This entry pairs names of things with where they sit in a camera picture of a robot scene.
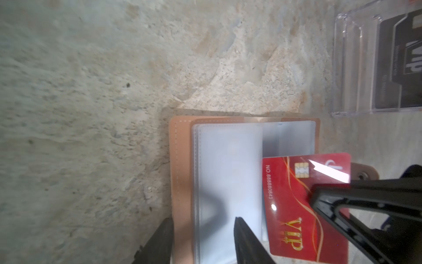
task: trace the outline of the concrete surface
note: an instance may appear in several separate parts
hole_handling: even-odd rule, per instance
[[[0,0],[0,263],[130,263],[171,214],[175,114],[311,115],[323,152],[421,164],[421,112],[328,114],[334,16],[365,2]]]

